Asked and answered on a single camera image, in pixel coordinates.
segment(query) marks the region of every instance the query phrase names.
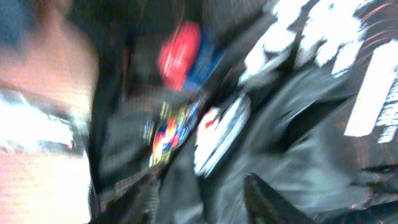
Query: white sticker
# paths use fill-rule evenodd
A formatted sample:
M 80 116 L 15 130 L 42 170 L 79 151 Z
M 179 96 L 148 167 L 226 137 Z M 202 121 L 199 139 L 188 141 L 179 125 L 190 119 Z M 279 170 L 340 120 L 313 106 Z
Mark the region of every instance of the white sticker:
M 376 124 L 386 96 L 396 78 L 398 41 L 378 47 L 373 52 L 354 108 L 346 127 L 346 136 L 361 137 L 370 134 Z
M 249 118 L 249 100 L 241 95 L 226 110 L 220 121 L 218 121 L 219 112 L 218 108 L 213 108 L 209 111 L 207 118 L 201 121 L 204 124 L 210 122 L 213 124 L 212 127 L 198 129 L 198 133 L 206 131 L 206 134 L 200 134 L 201 138 L 197 139 L 194 158 L 196 175 L 207 177 L 229 149 Z

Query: colorful logo patch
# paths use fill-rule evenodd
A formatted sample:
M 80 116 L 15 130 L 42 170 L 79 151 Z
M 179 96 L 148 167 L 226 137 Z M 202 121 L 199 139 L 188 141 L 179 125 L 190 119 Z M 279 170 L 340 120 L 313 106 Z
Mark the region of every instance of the colorful logo patch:
M 182 107 L 177 113 L 172 113 L 168 119 L 160 122 L 155 132 L 149 167 L 167 163 L 170 160 L 172 151 L 184 142 L 195 125 L 198 107 L 199 101 Z

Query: blue label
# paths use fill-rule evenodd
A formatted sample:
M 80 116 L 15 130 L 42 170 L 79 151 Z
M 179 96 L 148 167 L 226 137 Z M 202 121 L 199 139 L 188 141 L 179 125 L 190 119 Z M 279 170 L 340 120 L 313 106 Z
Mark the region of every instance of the blue label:
M 213 73 L 222 55 L 223 52 L 216 48 L 202 30 L 198 57 L 187 74 L 183 89 L 198 90 Z

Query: skin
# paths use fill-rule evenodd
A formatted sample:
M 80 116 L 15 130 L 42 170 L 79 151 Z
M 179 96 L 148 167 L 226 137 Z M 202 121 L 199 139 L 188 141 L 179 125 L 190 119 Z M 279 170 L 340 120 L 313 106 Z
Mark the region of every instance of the skin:
M 22 52 L 0 46 L 0 86 L 27 91 L 90 120 L 98 65 L 87 38 L 68 24 L 71 2 L 47 1 Z M 0 223 L 86 223 L 87 158 L 0 154 Z

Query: red object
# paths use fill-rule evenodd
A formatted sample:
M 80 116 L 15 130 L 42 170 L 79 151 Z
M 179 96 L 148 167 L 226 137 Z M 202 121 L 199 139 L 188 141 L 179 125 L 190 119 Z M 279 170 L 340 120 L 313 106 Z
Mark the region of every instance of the red object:
M 200 26 L 195 22 L 184 22 L 162 46 L 159 69 L 167 88 L 182 89 L 187 72 L 198 55 L 200 41 Z

